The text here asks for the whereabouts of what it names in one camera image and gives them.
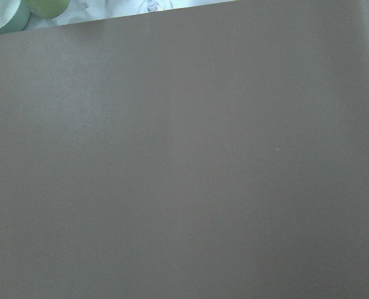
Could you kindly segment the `green tumbler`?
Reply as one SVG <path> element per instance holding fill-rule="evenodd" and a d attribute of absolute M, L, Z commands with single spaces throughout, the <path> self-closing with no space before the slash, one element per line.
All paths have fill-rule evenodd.
<path fill-rule="evenodd" d="M 44 19 L 53 19 L 66 11 L 70 0 L 25 0 L 35 15 Z"/>

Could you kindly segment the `green rimmed white bowl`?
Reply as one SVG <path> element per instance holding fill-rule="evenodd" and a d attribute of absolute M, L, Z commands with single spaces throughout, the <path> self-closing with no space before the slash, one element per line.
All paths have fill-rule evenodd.
<path fill-rule="evenodd" d="M 0 34 L 22 31 L 30 19 L 25 1 L 0 0 Z"/>

